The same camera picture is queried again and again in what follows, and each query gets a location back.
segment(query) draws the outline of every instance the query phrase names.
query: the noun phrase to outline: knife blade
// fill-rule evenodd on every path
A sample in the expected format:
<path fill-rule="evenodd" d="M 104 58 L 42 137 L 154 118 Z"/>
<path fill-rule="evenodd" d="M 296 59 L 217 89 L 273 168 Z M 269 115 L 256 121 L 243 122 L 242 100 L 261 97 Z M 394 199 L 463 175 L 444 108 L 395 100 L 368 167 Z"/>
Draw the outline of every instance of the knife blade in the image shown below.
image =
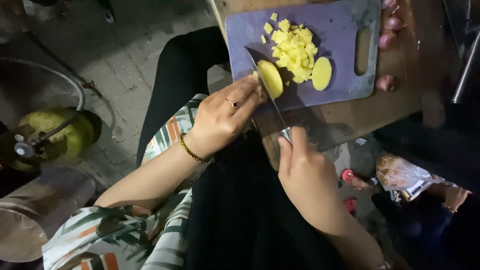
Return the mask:
<path fill-rule="evenodd" d="M 250 61 L 250 64 L 252 65 L 253 71 L 256 71 L 258 73 L 259 81 L 263 86 L 262 88 L 264 89 L 264 92 L 266 92 L 267 96 L 270 97 L 268 99 L 268 103 L 270 103 L 271 107 L 274 109 L 274 114 L 276 114 L 278 116 L 278 118 L 280 119 L 280 121 L 283 124 L 284 129 L 282 129 L 280 131 L 280 134 L 285 139 L 287 139 L 290 142 L 290 144 L 292 144 L 292 129 L 291 129 L 291 127 L 287 126 L 287 124 L 285 124 L 285 121 L 283 120 L 282 114 L 280 113 L 280 110 L 278 109 L 274 99 L 272 98 L 272 95 L 270 94 L 270 89 L 269 89 L 268 85 L 265 83 L 265 78 L 264 78 L 263 74 L 258 71 L 257 63 L 253 59 L 253 56 L 252 56 L 252 53 L 251 53 L 252 49 L 247 48 L 247 47 L 245 47 L 245 49 L 248 52 L 249 61 Z"/>

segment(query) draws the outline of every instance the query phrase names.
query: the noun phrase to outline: cutting board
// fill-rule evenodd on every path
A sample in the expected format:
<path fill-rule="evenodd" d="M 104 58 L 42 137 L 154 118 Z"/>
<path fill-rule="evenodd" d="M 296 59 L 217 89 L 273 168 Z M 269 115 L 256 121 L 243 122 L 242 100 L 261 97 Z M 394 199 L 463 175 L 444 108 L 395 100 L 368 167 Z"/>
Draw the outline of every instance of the cutting board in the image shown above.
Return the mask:
<path fill-rule="evenodd" d="M 270 20 L 274 12 L 278 14 L 276 22 Z M 233 80 L 252 73 L 245 47 L 257 52 L 252 55 L 256 62 L 278 60 L 272 56 L 272 46 L 276 43 L 270 39 L 271 34 L 267 35 L 263 27 L 268 22 L 277 30 L 278 22 L 287 19 L 292 25 L 304 24 L 312 31 L 312 42 L 318 47 L 315 60 L 321 56 L 327 57 L 333 70 L 327 88 L 317 91 L 311 80 L 296 84 L 291 81 L 291 72 L 286 68 L 279 68 L 283 81 L 290 80 L 290 85 L 284 86 L 283 94 L 275 100 L 280 110 L 367 97 L 373 92 L 375 82 L 381 12 L 379 0 L 341 0 L 328 4 L 282 6 L 231 14 L 225 20 L 225 30 Z M 355 43 L 358 30 L 364 27 L 370 28 L 372 35 L 367 71 L 358 76 L 354 70 Z M 261 35 L 266 37 L 267 43 L 262 44 Z"/>

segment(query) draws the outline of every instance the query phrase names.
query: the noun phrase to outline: red onion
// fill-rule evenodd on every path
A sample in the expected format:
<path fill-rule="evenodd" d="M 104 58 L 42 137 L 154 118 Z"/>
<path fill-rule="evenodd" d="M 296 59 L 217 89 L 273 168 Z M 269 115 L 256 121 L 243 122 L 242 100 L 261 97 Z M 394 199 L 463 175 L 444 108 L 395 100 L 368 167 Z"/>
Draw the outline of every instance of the red onion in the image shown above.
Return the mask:
<path fill-rule="evenodd" d="M 392 12 L 398 6 L 398 0 L 383 0 L 382 9 Z"/>
<path fill-rule="evenodd" d="M 400 18 L 398 18 L 397 16 L 392 16 L 388 18 L 388 20 L 385 22 L 384 29 L 391 30 L 391 31 L 398 31 L 405 26 L 407 26 L 407 24 L 404 23 L 402 20 L 400 20 Z"/>
<path fill-rule="evenodd" d="M 383 92 L 392 91 L 394 89 L 394 78 L 392 75 L 384 75 L 377 79 L 375 88 Z"/>
<path fill-rule="evenodd" d="M 385 31 L 378 39 L 378 47 L 380 49 L 387 49 L 395 38 L 396 34 L 394 32 Z"/>

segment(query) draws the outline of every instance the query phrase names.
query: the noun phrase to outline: person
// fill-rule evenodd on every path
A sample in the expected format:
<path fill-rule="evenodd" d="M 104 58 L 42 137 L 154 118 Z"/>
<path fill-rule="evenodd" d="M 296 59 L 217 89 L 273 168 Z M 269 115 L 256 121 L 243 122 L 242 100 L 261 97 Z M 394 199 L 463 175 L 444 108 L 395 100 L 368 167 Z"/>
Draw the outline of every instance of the person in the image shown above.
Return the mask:
<path fill-rule="evenodd" d="M 171 113 L 165 97 L 184 95 L 171 101 L 179 108 L 197 94 L 190 87 L 206 84 L 213 55 L 226 53 L 224 47 L 218 27 L 169 41 L 148 111 Z M 45 270 L 388 267 L 376 241 L 343 207 L 335 167 L 311 147 L 305 129 L 292 128 L 292 145 L 278 139 L 278 173 L 259 135 L 241 133 L 264 102 L 252 75 L 205 98 L 179 142 L 110 187 L 95 206 L 75 212 L 44 245 Z M 157 114 L 158 121 L 165 117 Z M 145 125 L 154 123 L 148 118 Z M 210 160 L 192 188 L 172 194 Z"/>
<path fill-rule="evenodd" d="M 399 207 L 379 184 L 368 184 L 351 170 L 342 180 L 354 188 L 374 191 L 372 203 L 385 217 L 394 247 L 414 269 L 477 268 L 480 212 L 478 198 L 470 191 L 432 184 Z"/>

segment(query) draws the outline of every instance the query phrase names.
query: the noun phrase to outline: gold ring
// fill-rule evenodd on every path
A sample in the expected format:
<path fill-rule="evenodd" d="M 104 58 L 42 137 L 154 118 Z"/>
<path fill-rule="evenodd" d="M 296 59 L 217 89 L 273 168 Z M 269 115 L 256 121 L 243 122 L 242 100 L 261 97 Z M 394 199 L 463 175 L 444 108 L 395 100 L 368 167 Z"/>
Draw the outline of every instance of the gold ring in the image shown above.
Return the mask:
<path fill-rule="evenodd" d="M 232 104 L 232 107 L 236 108 L 239 106 L 238 102 L 232 102 L 228 98 L 225 99 L 226 101 L 230 102 Z"/>

